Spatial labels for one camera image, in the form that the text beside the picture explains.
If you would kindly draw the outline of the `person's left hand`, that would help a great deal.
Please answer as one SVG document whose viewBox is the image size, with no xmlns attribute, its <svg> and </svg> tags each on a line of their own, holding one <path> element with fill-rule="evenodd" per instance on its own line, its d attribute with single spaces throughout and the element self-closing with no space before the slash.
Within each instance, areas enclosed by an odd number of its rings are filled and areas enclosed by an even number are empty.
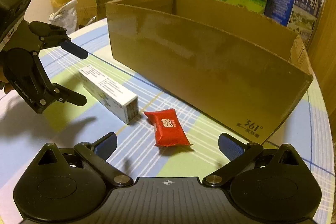
<svg viewBox="0 0 336 224">
<path fill-rule="evenodd" d="M 8 94 L 8 93 L 11 92 L 12 90 L 14 90 L 14 88 L 13 88 L 12 85 L 9 84 L 9 83 L 0 82 L 0 90 L 4 91 L 5 94 Z"/>
</svg>

